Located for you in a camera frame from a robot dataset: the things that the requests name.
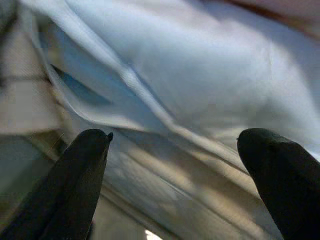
black object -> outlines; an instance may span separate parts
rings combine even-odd
[[[237,147],[283,237],[319,240],[320,164],[298,143],[262,128],[243,131]]]
[[[100,195],[113,134],[80,133],[28,194],[0,240],[84,240]]]

bright light spot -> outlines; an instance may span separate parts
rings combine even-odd
[[[149,230],[145,230],[144,232],[146,234],[147,240],[163,240],[162,238],[158,237],[157,235],[155,235],[153,232]]]

